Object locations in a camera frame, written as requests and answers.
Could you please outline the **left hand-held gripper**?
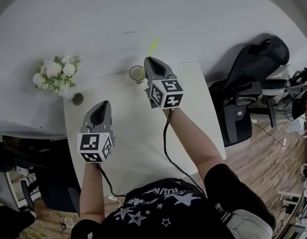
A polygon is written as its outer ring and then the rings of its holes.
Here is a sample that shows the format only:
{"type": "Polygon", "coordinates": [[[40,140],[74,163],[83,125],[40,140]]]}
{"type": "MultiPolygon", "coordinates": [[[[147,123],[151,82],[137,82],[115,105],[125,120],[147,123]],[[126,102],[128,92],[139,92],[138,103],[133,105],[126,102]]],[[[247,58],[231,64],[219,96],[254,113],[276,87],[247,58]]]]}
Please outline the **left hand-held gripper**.
{"type": "Polygon", "coordinates": [[[85,131],[77,134],[77,152],[86,163],[101,163],[108,159],[115,142],[111,125],[111,105],[107,100],[86,113],[82,127],[85,131]]]}

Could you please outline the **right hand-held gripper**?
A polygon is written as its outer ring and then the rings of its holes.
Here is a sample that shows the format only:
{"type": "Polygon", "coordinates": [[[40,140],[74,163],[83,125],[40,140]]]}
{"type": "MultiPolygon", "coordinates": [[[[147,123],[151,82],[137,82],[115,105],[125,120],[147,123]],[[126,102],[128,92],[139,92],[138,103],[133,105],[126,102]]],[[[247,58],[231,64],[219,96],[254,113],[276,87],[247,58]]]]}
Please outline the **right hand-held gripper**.
{"type": "Polygon", "coordinates": [[[146,57],[144,70],[148,84],[145,92],[151,108],[178,108],[184,91],[171,67],[157,58],[146,57]]]}

